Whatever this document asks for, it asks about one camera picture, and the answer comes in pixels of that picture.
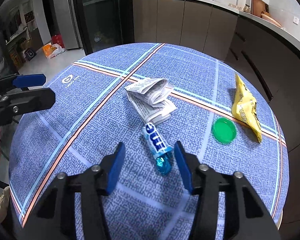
yellow snack bag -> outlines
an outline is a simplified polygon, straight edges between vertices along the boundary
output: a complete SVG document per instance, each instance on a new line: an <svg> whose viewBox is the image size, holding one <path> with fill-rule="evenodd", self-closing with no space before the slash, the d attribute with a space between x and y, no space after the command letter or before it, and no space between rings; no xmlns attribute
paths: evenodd
<svg viewBox="0 0 300 240"><path fill-rule="evenodd" d="M237 90L234 97L234 104L231 112L234 118L245 122L256 134L258 141L261 143L261 126L257 117L256 108L257 100L245 86L238 74L235 75Z"/></svg>

checkered tablecloth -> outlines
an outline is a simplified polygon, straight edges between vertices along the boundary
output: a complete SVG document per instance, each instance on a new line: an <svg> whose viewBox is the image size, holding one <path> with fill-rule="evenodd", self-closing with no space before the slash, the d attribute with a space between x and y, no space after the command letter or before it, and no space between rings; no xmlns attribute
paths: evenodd
<svg viewBox="0 0 300 240"><path fill-rule="evenodd" d="M24 115L13 138L9 177L19 222L24 225L58 172L81 173L122 141L126 158L119 181L114 192L103 198L112 239L188 238L197 198L184 189L175 161L165 177L156 170L142 138L142 120L124 91L124 86L145 77L168 78L179 94L169 96L177 110L157 127L168 143L180 140L187 152L218 172L242 171L277 221L289 184L284 135L269 105L243 76L258 102L262 143L232 118L235 74L201 52L160 43L104 49L67 67L47 85L56 93L55 105ZM210 132L221 116L232 119L237 128L229 145L217 142ZM216 239L223 236L224 208L220 194ZM83 239L80 194L75 215L77 238Z"/></svg>

metal bolt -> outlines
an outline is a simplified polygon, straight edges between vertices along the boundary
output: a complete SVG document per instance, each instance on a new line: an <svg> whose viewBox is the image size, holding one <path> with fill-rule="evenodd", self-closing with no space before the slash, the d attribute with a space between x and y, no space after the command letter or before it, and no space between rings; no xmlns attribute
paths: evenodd
<svg viewBox="0 0 300 240"><path fill-rule="evenodd" d="M238 179L241 179L241 178L243 177L243 173L240 172L240 171L236 171L236 172L234 173L234 175L235 175Z"/></svg>
<svg viewBox="0 0 300 240"><path fill-rule="evenodd" d="M209 166L207 164L200 164L199 170L200 171L207 171L209 169Z"/></svg>
<svg viewBox="0 0 300 240"><path fill-rule="evenodd" d="M13 107L13 112L16 114L17 112L19 112L19 108L17 106Z"/></svg>
<svg viewBox="0 0 300 240"><path fill-rule="evenodd" d="M57 178L58 179L64 179L65 176L66 176L66 174L64 172L60 172L60 173L58 173Z"/></svg>
<svg viewBox="0 0 300 240"><path fill-rule="evenodd" d="M91 167L91 170L97 172L97 171L100 171L100 170L101 170L101 167L100 167L100 165L93 165L93 166Z"/></svg>

wall outlet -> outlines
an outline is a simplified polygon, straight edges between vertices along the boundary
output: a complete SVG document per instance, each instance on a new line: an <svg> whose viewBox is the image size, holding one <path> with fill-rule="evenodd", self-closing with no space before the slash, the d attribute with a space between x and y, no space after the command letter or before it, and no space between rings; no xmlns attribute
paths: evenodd
<svg viewBox="0 0 300 240"><path fill-rule="evenodd" d="M298 25L299 24L299 18L294 17L293 18L293 23L296 24L296 25Z"/></svg>

green lid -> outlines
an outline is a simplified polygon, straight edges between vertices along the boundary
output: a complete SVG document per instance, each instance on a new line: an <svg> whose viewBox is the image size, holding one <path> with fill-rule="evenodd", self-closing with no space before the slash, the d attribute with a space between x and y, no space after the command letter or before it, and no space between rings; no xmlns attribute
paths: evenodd
<svg viewBox="0 0 300 240"><path fill-rule="evenodd" d="M212 133L215 138L224 144L231 143L237 135L233 122L227 118L219 118L212 126Z"/></svg>

